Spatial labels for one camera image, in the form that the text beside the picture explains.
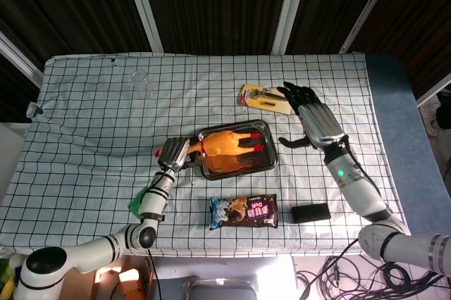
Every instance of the white checkered tablecloth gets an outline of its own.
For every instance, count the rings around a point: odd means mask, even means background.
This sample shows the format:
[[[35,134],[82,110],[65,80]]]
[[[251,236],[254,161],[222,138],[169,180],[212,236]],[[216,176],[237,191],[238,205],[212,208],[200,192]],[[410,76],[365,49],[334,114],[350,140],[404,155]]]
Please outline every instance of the white checkered tablecloth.
[[[129,74],[159,80],[158,94],[133,90]],[[152,154],[168,137],[261,118],[273,133],[273,170],[205,180],[199,168],[176,175],[152,252],[164,256],[270,256],[339,252],[368,222],[354,214],[319,151],[291,150],[295,115],[238,105],[244,83],[311,87],[334,112],[367,173],[403,218],[373,113],[363,54],[174,56],[150,53],[57,56],[47,61],[34,118],[0,209],[0,244],[24,253],[75,245],[138,223],[127,205],[158,168]],[[209,197],[277,194],[279,227],[209,230]],[[330,220],[292,224],[292,206],[328,202]]]

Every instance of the table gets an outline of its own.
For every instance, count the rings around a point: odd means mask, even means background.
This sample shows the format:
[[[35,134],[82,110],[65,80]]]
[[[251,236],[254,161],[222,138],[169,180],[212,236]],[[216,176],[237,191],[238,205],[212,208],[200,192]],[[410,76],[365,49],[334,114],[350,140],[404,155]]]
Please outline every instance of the table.
[[[133,90],[128,75],[158,78],[158,94]],[[157,169],[152,153],[168,137],[203,127],[264,119],[274,139],[302,136],[295,115],[237,104],[241,86],[275,87],[283,80],[312,87],[337,116],[357,157],[403,218],[391,179],[363,54],[196,57],[158,54],[57,56],[46,63],[38,98],[43,114],[31,124],[16,173],[0,208],[0,244],[29,252],[81,244],[138,223],[127,210]],[[353,214],[312,148],[276,142],[273,170],[219,181],[198,168],[177,176],[153,254],[273,256],[330,254],[357,237],[365,219]],[[279,228],[208,230],[210,196],[276,193]],[[327,201],[331,220],[291,223],[290,208]]]

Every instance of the chocolate snack bag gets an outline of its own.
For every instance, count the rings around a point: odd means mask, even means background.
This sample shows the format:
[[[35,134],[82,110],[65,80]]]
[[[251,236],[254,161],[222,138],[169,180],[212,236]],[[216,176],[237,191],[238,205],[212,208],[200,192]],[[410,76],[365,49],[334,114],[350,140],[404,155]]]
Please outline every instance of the chocolate snack bag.
[[[277,195],[245,196],[236,199],[210,198],[210,230],[218,227],[277,228]]]

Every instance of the dark curtain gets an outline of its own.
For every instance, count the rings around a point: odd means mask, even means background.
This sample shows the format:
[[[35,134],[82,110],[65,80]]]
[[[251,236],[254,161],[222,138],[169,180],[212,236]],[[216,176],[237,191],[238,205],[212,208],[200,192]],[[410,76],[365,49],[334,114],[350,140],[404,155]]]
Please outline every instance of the dark curtain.
[[[283,0],[150,0],[165,52],[270,54]]]
[[[368,0],[301,0],[287,54],[337,54]]]
[[[0,2],[0,30],[41,70],[55,55],[150,51],[133,0]]]
[[[451,73],[451,0],[378,0],[350,51],[388,53],[416,98]]]
[[[0,122],[28,123],[28,104],[36,101],[39,89],[6,58],[0,55]]]

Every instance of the black power bank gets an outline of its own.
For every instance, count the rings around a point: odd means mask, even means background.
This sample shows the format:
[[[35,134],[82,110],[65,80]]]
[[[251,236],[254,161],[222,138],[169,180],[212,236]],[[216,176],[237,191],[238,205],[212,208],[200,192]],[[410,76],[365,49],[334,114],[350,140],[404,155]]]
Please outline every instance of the black power bank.
[[[291,216],[295,224],[330,219],[327,203],[295,206],[291,208]]]

